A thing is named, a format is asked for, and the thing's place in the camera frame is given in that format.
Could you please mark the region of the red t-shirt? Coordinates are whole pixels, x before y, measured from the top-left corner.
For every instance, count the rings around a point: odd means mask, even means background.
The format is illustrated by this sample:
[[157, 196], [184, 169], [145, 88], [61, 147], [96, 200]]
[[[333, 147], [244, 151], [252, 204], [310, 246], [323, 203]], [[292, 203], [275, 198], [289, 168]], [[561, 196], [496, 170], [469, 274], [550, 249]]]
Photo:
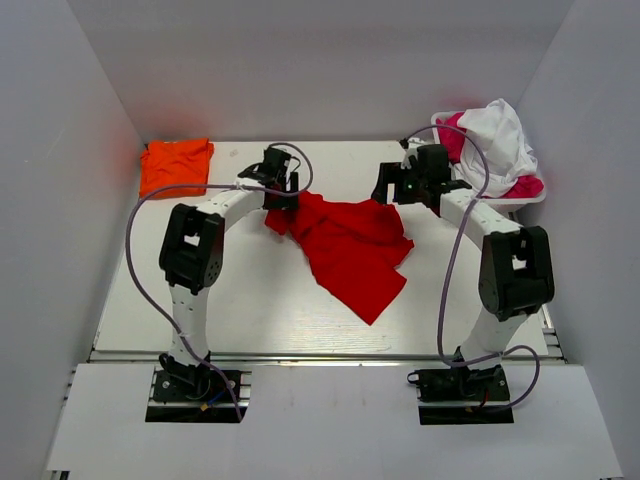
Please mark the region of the red t-shirt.
[[265, 225], [301, 248], [316, 282], [373, 324], [407, 279], [399, 266], [414, 248], [396, 208], [372, 199], [330, 202], [304, 192], [296, 210], [271, 210]]

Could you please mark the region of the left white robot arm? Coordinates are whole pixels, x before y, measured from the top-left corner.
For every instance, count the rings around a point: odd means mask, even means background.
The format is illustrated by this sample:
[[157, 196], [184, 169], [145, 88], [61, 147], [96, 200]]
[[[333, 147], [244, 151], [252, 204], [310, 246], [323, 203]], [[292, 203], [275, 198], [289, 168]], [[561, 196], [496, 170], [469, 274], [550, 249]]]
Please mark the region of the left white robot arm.
[[188, 398], [202, 398], [211, 387], [209, 368], [202, 363], [210, 359], [207, 301], [222, 270], [226, 232], [254, 211], [298, 206], [298, 174], [288, 171], [292, 155], [284, 146], [269, 145], [261, 162], [237, 175], [232, 189], [197, 206], [179, 204], [171, 211], [159, 266], [169, 285], [176, 326], [160, 363]]

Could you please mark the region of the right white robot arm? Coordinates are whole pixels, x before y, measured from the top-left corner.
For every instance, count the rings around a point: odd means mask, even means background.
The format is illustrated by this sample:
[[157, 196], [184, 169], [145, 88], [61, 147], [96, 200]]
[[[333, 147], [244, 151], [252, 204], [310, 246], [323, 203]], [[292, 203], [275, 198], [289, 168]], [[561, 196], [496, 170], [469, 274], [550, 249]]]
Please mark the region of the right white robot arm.
[[457, 227], [455, 243], [471, 240], [480, 251], [478, 319], [449, 364], [453, 390], [472, 399], [488, 385], [485, 370], [500, 364], [510, 342], [555, 294], [549, 238], [496, 211], [464, 180], [454, 178], [439, 144], [409, 148], [401, 162], [384, 162], [371, 194], [398, 205], [422, 204]]

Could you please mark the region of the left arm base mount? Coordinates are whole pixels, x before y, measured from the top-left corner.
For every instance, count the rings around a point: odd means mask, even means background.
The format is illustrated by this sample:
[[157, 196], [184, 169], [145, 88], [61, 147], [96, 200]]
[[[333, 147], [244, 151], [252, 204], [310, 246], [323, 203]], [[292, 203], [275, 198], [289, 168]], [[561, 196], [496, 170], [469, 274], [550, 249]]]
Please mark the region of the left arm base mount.
[[249, 406], [250, 372], [204, 365], [183, 365], [169, 354], [159, 356], [145, 421], [175, 424], [238, 424]]

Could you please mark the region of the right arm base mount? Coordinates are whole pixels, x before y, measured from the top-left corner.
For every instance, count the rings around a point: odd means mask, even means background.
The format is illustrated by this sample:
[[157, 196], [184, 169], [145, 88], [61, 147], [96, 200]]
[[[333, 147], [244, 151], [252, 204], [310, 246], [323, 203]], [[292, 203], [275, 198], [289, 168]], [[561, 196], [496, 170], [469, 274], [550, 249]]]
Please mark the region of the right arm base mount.
[[499, 425], [514, 422], [504, 369], [467, 367], [414, 370], [407, 382], [417, 389], [422, 426]]

